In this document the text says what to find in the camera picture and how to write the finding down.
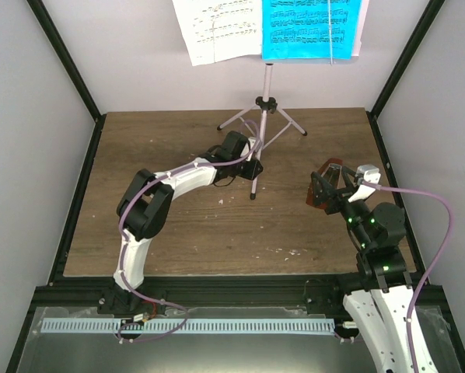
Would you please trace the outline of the lilac music stand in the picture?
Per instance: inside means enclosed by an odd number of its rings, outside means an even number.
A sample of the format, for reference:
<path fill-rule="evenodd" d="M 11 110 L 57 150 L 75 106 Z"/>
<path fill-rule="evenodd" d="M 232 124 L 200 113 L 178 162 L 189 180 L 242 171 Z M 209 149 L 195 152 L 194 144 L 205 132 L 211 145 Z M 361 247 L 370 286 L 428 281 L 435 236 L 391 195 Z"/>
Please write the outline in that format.
<path fill-rule="evenodd" d="M 217 126 L 217 130 L 221 131 L 226 126 L 230 125 L 236 120 L 239 120 L 241 124 L 246 124 L 244 115 L 249 113 L 251 110 L 258 108 L 260 110 L 260 139 L 261 147 L 257 151 L 257 158 L 260 159 L 262 151 L 277 140 L 282 134 L 284 134 L 290 127 L 294 127 L 302 136 L 306 137 L 308 132 L 302 126 L 300 126 L 290 115 L 288 115 L 279 105 L 277 100 L 270 95 L 271 93 L 271 80 L 273 73 L 274 64 L 266 63 L 264 70 L 264 84 L 262 95 L 258 96 L 255 99 L 255 104 L 251 108 L 246 108 L 241 110 L 236 115 L 230 117 L 228 120 Z M 279 113 L 287 121 L 287 124 L 275 134 L 269 141 L 266 140 L 266 131 L 267 131 L 267 119 L 269 114 Z"/>

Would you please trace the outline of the white sheet music page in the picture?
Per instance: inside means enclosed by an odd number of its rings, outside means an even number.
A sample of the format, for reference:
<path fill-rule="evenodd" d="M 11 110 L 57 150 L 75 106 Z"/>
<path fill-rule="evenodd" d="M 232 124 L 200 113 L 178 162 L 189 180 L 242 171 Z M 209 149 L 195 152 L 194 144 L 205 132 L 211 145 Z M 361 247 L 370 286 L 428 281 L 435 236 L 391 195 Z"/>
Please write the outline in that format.
<path fill-rule="evenodd" d="M 173 7 L 193 66 L 261 54 L 261 1 L 183 0 Z"/>

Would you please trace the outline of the blue sheet music page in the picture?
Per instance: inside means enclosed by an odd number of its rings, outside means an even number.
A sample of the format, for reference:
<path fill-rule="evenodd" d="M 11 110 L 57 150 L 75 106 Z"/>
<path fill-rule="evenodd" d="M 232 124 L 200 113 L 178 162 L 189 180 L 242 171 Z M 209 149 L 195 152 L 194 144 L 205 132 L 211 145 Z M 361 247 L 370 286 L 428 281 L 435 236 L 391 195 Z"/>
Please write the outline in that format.
<path fill-rule="evenodd" d="M 263 1 L 262 58 L 349 60 L 358 55 L 362 1 Z"/>

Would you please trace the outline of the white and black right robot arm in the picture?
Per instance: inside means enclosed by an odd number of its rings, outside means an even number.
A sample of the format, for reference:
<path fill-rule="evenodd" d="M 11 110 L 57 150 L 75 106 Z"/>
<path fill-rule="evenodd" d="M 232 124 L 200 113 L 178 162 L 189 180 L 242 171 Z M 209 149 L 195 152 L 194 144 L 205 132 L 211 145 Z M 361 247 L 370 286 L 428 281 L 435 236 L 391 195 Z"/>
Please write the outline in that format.
<path fill-rule="evenodd" d="M 436 372 L 399 248 L 407 233 L 404 209 L 390 202 L 374 208 L 366 203 L 380 178 L 373 165 L 351 170 L 336 158 L 310 176 L 306 203 L 340 214 L 357 250 L 361 287 L 341 285 L 330 292 L 329 303 L 352 317 L 378 372 Z"/>

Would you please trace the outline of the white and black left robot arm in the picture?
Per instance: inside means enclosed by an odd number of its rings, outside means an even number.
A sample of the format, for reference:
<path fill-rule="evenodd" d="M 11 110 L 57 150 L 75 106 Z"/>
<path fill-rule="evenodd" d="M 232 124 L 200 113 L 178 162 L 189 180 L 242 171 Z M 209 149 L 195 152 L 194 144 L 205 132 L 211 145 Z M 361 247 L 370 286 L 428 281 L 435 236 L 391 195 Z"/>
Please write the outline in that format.
<path fill-rule="evenodd" d="M 105 312 L 132 314 L 145 302 L 183 309 L 163 299 L 142 294 L 144 265 L 152 240 L 166 224 L 171 204 L 178 197 L 202 187 L 237 177 L 255 180 L 263 171 L 256 153 L 263 141 L 230 131 L 223 143 L 214 145 L 189 163 L 165 172 L 139 170 L 117 206 L 121 251 L 113 283 L 103 294 Z"/>

